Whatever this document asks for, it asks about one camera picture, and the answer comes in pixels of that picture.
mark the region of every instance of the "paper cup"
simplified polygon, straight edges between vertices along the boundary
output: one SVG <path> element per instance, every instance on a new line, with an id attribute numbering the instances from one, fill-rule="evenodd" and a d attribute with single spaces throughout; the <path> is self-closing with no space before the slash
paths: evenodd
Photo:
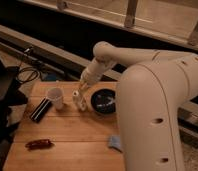
<path id="1" fill-rule="evenodd" d="M 54 87 L 47 91 L 46 98 L 51 101 L 56 110 L 63 108 L 63 93 L 60 88 Z"/>

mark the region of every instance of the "food item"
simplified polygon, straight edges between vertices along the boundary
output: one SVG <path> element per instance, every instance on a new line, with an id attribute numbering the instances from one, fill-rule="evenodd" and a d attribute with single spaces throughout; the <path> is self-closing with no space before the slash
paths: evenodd
<path id="1" fill-rule="evenodd" d="M 25 147 L 28 148 L 28 150 L 35 150 L 51 148 L 53 145 L 49 139 L 39 139 L 28 142 Z"/>

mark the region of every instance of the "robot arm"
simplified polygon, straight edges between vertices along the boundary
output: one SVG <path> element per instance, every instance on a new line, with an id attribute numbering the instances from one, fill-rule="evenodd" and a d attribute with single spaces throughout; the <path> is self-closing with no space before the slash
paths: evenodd
<path id="1" fill-rule="evenodd" d="M 82 72 L 79 88 L 73 93 L 73 101 L 82 111 L 87 108 L 84 92 L 99 82 L 104 72 L 112 69 L 117 63 L 129 67 L 142 61 L 172 60 L 192 55 L 188 52 L 118 48 L 107 42 L 97 43 L 93 53 L 95 57 Z"/>
<path id="2" fill-rule="evenodd" d="M 184 171 L 178 107 L 198 95 L 198 55 L 188 52 L 116 48 L 106 42 L 83 71 L 74 102 L 116 62 L 130 66 L 116 87 L 116 113 L 127 171 Z"/>

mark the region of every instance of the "black cable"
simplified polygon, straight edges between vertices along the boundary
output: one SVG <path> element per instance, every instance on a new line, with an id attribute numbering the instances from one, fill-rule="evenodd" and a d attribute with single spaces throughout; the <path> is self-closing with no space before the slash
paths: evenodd
<path id="1" fill-rule="evenodd" d="M 31 62 L 30 62 L 30 65 L 32 65 L 31 67 L 25 67 L 25 68 L 22 68 L 21 69 L 21 66 L 25 60 L 25 58 L 28 58 L 29 55 L 33 52 L 33 47 L 29 47 L 27 48 L 22 56 L 21 56 L 21 62 L 19 64 L 19 73 L 16 77 L 16 79 L 21 83 L 21 84 L 25 84 L 27 82 L 30 82 L 30 81 L 33 81 L 37 78 L 40 78 L 41 80 L 43 80 L 42 78 L 42 74 L 55 74 L 55 75 L 59 75 L 59 73 L 53 71 L 52 69 L 48 69 L 47 67 L 45 67 L 45 64 L 39 60 L 32 60 L 31 59 Z M 27 79 L 23 80 L 21 78 L 21 75 L 24 74 L 24 73 L 28 73 L 29 72 L 29 75 L 27 77 Z"/>
<path id="2" fill-rule="evenodd" d="M 27 79 L 23 80 L 21 78 L 21 74 L 24 74 L 25 72 L 30 72 L 29 76 L 27 77 Z M 34 67 L 25 67 L 23 69 L 21 69 L 17 75 L 17 80 L 21 83 L 27 83 L 30 81 L 35 80 L 36 78 L 40 77 L 41 78 L 41 72 L 38 71 L 38 69 L 34 68 Z"/>

